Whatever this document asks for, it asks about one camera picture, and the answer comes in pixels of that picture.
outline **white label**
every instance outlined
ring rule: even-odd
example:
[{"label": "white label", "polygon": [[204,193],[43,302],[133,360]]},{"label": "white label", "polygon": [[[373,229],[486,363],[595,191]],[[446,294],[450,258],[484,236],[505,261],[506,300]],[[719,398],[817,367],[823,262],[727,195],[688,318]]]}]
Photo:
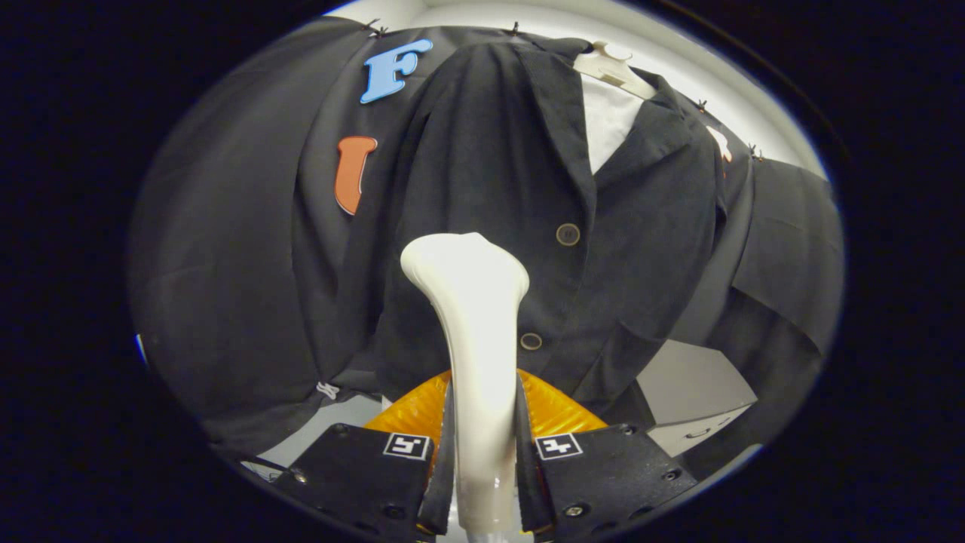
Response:
[{"label": "white label", "polygon": [[339,390],[341,389],[338,388],[337,386],[329,385],[327,383],[319,383],[315,385],[315,390],[321,392],[322,394],[334,400],[335,396],[338,395]]}]

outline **white clothes hanger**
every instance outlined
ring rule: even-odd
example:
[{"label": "white clothes hanger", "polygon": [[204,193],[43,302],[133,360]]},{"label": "white clothes hanger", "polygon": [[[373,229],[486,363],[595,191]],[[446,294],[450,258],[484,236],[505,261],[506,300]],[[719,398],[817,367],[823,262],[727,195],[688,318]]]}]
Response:
[{"label": "white clothes hanger", "polygon": [[593,51],[576,57],[573,68],[580,73],[610,83],[624,91],[649,100],[656,95],[656,89],[630,69],[627,61],[633,53],[603,41],[593,43]]}]

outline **dark fabric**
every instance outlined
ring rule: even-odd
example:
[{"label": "dark fabric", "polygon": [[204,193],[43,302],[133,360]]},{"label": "dark fabric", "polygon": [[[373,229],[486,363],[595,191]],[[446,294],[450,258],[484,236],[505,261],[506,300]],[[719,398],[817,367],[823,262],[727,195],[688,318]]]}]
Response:
[{"label": "dark fabric", "polygon": [[[519,367],[567,393],[618,319],[641,337],[666,337],[690,299],[715,234],[716,143],[663,78],[638,71],[658,94],[591,175],[572,68],[587,45],[461,48],[418,98],[394,175],[367,181],[339,280],[340,323],[360,310],[377,319],[372,343],[346,345],[345,354],[355,354],[351,367],[378,368],[390,399],[449,365],[434,311],[399,266],[401,250],[423,235],[479,232],[523,263],[531,287],[519,329],[543,346],[520,353]],[[566,222],[582,232],[573,247],[555,239]],[[373,265],[381,255],[384,291]]]},{"label": "dark fabric", "polygon": [[199,101],[155,158],[131,222],[129,299],[152,369],[213,441],[252,454],[327,400],[291,276],[291,198],[311,113],[368,33],[320,24]]},{"label": "dark fabric", "polygon": [[754,219],[733,286],[791,321],[826,355],[844,286],[831,186],[775,160],[754,162],[754,177]]},{"label": "dark fabric", "polygon": [[[423,99],[427,78],[466,44],[524,43],[526,35],[489,28],[432,27],[393,32],[369,40],[353,51],[330,93],[318,110],[305,141],[295,188],[293,262],[305,328],[324,381],[357,390],[378,392],[370,357],[348,361],[369,345],[382,311],[382,268],[388,258],[392,224],[382,203],[397,167],[400,147]],[[384,99],[362,104],[368,85],[364,63],[373,55],[417,40],[432,41],[419,56],[416,70],[401,80],[405,86]],[[332,196],[340,155],[338,143],[349,136],[377,141],[369,154],[362,180],[364,194],[357,216],[344,212]],[[351,245],[360,247],[346,255]]]},{"label": "dark fabric", "polygon": [[753,179],[751,232],[706,347],[734,364],[758,401],[684,453],[698,478],[787,426],[820,375],[841,309],[843,236],[830,186],[773,160],[755,161]]},{"label": "dark fabric", "polygon": [[665,341],[639,337],[618,324],[583,381],[573,390],[572,398],[594,414],[602,415],[636,383],[637,376]]}]

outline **jacket button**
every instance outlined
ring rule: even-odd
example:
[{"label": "jacket button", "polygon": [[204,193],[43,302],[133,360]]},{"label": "jacket button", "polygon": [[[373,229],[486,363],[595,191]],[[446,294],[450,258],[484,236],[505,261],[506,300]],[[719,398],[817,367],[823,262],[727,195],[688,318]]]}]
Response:
[{"label": "jacket button", "polygon": [[572,222],[561,224],[556,229],[556,241],[560,242],[560,245],[572,247],[580,241],[580,229]]},{"label": "jacket button", "polygon": [[542,338],[538,334],[526,332],[519,338],[519,344],[527,351],[535,351],[542,347]]}]

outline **white wall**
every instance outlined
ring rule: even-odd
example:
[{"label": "white wall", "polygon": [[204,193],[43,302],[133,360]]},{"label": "white wall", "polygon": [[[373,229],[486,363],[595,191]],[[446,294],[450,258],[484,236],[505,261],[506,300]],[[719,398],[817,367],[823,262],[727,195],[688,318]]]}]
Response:
[{"label": "white wall", "polygon": [[827,177],[807,135],[765,90],[729,61],[667,23],[610,0],[358,0],[330,12],[390,30],[439,25],[512,28],[550,38],[605,40],[634,52],[630,64],[663,75],[766,158]]}]

